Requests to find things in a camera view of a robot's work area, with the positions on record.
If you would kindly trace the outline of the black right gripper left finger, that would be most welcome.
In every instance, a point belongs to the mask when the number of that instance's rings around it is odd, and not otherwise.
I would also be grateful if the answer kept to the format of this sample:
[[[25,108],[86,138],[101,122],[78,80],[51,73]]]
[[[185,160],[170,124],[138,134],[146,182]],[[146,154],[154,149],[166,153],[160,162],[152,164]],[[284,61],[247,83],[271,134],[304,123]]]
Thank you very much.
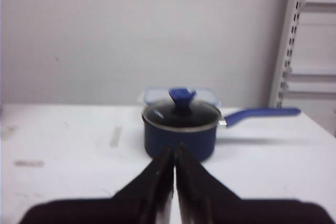
[[[164,148],[111,198],[55,200],[31,207],[21,223],[169,223],[174,152]]]

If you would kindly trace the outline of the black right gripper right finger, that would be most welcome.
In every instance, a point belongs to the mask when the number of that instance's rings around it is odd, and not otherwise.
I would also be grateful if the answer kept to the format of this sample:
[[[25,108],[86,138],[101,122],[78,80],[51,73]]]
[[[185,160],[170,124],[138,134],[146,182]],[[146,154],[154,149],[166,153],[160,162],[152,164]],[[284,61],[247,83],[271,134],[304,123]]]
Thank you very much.
[[[183,144],[175,150],[182,223],[332,223],[318,204],[294,199],[242,199],[213,177]]]

